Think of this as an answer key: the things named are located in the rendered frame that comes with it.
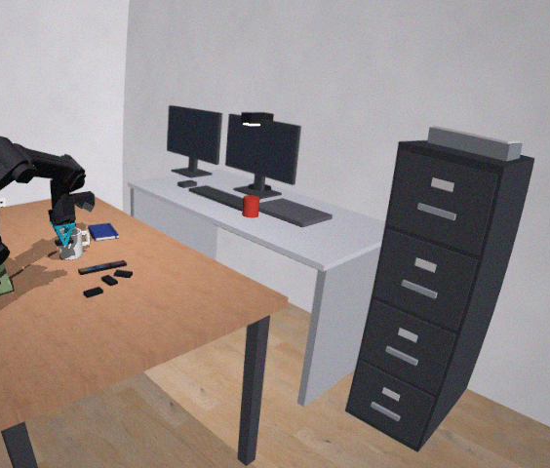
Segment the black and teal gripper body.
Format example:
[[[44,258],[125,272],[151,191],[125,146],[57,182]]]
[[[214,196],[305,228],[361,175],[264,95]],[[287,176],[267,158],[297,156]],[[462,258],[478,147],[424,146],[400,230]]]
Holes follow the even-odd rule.
[[[73,223],[76,220],[76,215],[66,215],[64,216],[63,213],[63,201],[65,199],[68,199],[69,196],[64,198],[53,198],[52,199],[52,209],[48,210],[50,221],[54,226],[60,226],[60,225],[66,225],[69,223]],[[64,220],[64,221],[62,221]],[[70,221],[69,221],[70,220]]]

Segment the grey metal mug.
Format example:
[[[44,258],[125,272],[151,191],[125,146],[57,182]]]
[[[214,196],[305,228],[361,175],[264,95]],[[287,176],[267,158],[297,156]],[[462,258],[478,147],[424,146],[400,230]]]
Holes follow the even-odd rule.
[[[82,235],[85,235],[86,242],[83,242],[83,246],[90,245],[90,232],[89,230],[84,230],[81,232],[80,229],[74,228],[71,234],[73,239],[73,244],[59,246],[59,255],[63,259],[76,259],[83,255],[82,247]]]

